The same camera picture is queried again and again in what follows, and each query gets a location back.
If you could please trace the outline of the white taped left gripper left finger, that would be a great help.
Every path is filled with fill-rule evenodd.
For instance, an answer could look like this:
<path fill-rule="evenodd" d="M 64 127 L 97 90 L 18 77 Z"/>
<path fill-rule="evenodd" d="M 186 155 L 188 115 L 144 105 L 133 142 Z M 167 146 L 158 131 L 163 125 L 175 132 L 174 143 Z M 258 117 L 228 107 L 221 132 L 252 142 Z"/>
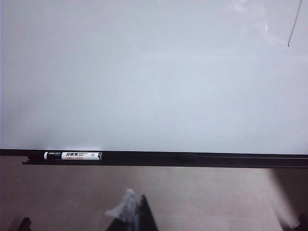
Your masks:
<path fill-rule="evenodd" d="M 105 215 L 112 217 L 122 224 L 127 224 L 126 231 L 138 231 L 139 226 L 139 203 L 132 189 L 127 189 L 121 201 L 114 208 L 105 211 Z"/>

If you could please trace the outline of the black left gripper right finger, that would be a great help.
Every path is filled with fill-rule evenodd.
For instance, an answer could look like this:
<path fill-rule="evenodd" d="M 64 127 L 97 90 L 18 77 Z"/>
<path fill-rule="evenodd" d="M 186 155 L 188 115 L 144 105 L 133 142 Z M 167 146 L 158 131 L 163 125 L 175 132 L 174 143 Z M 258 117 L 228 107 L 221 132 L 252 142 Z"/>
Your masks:
<path fill-rule="evenodd" d="M 158 227 L 156 225 L 150 206 L 144 194 L 141 196 L 138 213 L 140 231 L 158 231 Z"/>

